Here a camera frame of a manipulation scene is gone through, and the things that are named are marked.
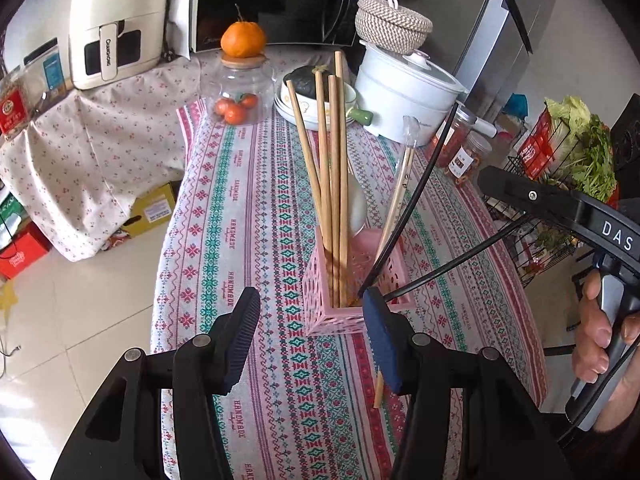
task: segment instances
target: dining table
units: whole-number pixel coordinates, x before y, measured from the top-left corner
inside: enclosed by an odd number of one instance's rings
[[[300,63],[286,53],[280,71]],[[230,312],[245,286],[261,311],[238,384],[213,396],[236,479],[386,479],[402,439],[407,398],[385,390],[373,408],[376,362],[366,332],[308,336],[302,279],[318,224],[295,126],[275,110],[231,126],[206,99],[178,111],[186,170],[162,245],[151,351],[178,348]],[[308,132],[317,148],[317,133]],[[367,227],[380,228],[403,146],[348,126],[349,169],[364,190]],[[428,161],[417,150],[409,187]],[[415,279],[495,233],[478,191],[433,171],[401,235]],[[416,332],[450,349],[500,351],[532,400],[546,396],[540,338],[514,265],[498,242],[412,292],[401,311]],[[179,478],[172,393],[162,392],[165,471]],[[452,390],[444,478],[455,478],[462,442],[462,393]]]

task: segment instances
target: black speaker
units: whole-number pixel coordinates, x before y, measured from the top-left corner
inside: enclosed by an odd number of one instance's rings
[[[633,94],[611,129],[620,199],[640,197],[640,96]]]

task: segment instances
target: wooden chopstick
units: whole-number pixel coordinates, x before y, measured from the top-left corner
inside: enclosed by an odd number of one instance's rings
[[[309,145],[309,138],[306,136],[305,121],[302,119],[302,113],[300,113],[300,103],[296,96],[296,89],[293,87],[293,82],[291,80],[287,81],[287,89],[289,89],[289,97],[291,99],[291,105],[293,106],[293,115],[296,118],[298,136],[300,137],[300,145],[302,146],[302,154],[305,157],[306,172],[308,173],[309,183],[311,184],[311,197],[314,200],[316,216],[320,219],[322,209],[318,172],[316,171],[314,156],[311,152],[311,146]]]
[[[340,306],[340,105],[338,104],[338,81],[329,76],[329,112],[331,114],[331,208],[333,246],[333,291],[334,308]]]
[[[331,290],[334,288],[334,246],[333,226],[331,214],[331,179],[329,176],[329,152],[326,143],[326,115],[324,113],[324,83],[322,72],[316,71],[316,101],[318,102],[318,147],[320,164],[320,196],[321,213],[320,225],[322,231],[322,244],[327,261],[327,282]]]
[[[376,377],[376,392],[373,397],[373,407],[378,409],[382,406],[382,394],[385,392],[385,380],[382,377],[382,372],[378,370],[378,376]]]
[[[405,147],[404,153],[402,154],[402,161],[400,163],[400,167],[398,168],[399,173],[398,177],[396,178],[396,187],[394,188],[394,192],[391,195],[389,209],[386,213],[385,225],[382,228],[382,235],[380,236],[378,250],[376,251],[376,257],[374,258],[374,260],[377,260],[380,256],[380,253],[385,248],[386,242],[389,240],[394,227],[398,223],[400,210],[402,209],[402,200],[404,199],[404,192],[407,185],[409,184],[409,179],[411,177],[411,166],[414,163],[414,155],[415,148],[413,148],[412,146]],[[382,372],[378,370],[378,376],[376,377],[376,391],[373,397],[374,408],[379,408],[380,406],[382,406],[384,388],[385,381],[382,377]]]
[[[338,79],[338,112],[340,113],[340,306],[349,306],[349,171],[342,57],[342,51],[336,50],[335,75]]]

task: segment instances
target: yellow box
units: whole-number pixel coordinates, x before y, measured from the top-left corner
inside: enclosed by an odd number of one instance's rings
[[[171,184],[165,184],[133,203],[131,217],[121,227],[129,237],[138,236],[157,225],[169,221],[175,209],[175,197]]]

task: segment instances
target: screw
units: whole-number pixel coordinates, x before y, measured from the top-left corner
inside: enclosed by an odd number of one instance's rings
[[[482,349],[482,357],[489,359],[489,361],[495,361],[500,357],[500,352],[498,352],[494,347],[488,346],[487,348]]]
[[[414,334],[414,336],[411,338],[411,341],[413,341],[414,344],[418,346],[427,346],[431,342],[431,338],[424,332],[418,332]]]
[[[137,359],[140,359],[141,355],[142,352],[140,351],[140,348],[130,348],[124,352],[124,360],[129,362],[136,361]]]
[[[198,334],[193,338],[194,346],[206,346],[211,343],[211,338],[207,334]]]

